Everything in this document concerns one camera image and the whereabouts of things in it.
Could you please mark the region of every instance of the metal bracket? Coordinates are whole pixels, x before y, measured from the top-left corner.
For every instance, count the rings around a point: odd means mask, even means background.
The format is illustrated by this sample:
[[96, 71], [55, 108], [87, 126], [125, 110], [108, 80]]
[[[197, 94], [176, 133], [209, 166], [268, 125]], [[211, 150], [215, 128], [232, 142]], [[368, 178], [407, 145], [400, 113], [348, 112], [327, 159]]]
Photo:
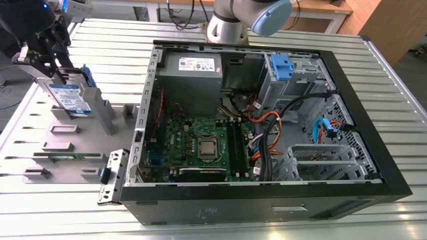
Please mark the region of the metal bracket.
[[120, 149], [111, 152], [105, 168], [100, 173], [100, 191], [97, 205], [121, 205], [120, 195], [127, 174], [129, 151]]

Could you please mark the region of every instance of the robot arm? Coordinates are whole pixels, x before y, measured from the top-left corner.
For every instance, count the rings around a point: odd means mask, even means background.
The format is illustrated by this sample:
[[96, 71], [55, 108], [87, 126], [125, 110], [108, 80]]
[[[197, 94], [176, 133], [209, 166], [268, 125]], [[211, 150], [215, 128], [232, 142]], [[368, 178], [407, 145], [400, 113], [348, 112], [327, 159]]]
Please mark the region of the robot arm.
[[55, 15], [47, 0], [0, 0], [0, 25], [21, 47], [13, 64], [33, 77], [65, 84], [64, 69], [73, 68], [67, 49], [71, 39], [64, 16]]
[[212, 43], [244, 44], [248, 27], [261, 37], [272, 35], [292, 12], [289, 0], [217, 0], [207, 27]]

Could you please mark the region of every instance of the white label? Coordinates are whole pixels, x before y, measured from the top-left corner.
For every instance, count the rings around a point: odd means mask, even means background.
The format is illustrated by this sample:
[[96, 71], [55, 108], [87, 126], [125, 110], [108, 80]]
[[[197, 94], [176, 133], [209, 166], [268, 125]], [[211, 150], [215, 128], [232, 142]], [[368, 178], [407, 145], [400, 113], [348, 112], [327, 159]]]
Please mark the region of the white label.
[[213, 58], [181, 57], [179, 59], [179, 70], [215, 72], [215, 60]]
[[255, 102], [253, 102], [253, 107], [255, 107], [256, 109], [260, 109], [260, 108], [261, 108], [261, 105], [255, 101]]
[[259, 167], [253, 167], [253, 174], [260, 175], [261, 174], [261, 169]]
[[79, 95], [80, 89], [77, 85], [49, 84], [48, 87], [63, 108], [68, 110], [71, 115], [83, 117], [91, 113], [91, 107]]
[[335, 13], [336, 14], [349, 14], [349, 11], [339, 11], [339, 10], [336, 10]]

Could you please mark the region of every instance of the blue drive bay latch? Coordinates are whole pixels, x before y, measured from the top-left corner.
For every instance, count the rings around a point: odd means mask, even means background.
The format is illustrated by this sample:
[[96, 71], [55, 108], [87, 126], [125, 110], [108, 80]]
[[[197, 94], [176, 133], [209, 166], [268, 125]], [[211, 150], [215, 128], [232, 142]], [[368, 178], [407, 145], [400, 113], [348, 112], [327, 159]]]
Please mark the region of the blue drive bay latch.
[[289, 61], [288, 55], [272, 54], [271, 65], [275, 71], [277, 81], [291, 80], [293, 74], [293, 63]]

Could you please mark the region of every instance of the green motherboard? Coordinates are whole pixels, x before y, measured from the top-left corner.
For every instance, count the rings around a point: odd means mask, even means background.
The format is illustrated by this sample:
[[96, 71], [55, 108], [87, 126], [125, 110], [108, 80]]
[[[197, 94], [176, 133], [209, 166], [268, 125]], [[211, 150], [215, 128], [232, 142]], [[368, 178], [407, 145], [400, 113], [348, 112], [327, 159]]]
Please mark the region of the green motherboard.
[[224, 169], [227, 182], [251, 181], [247, 151], [251, 133], [249, 122], [169, 119], [163, 152], [148, 153], [151, 182], [173, 182], [181, 168]]

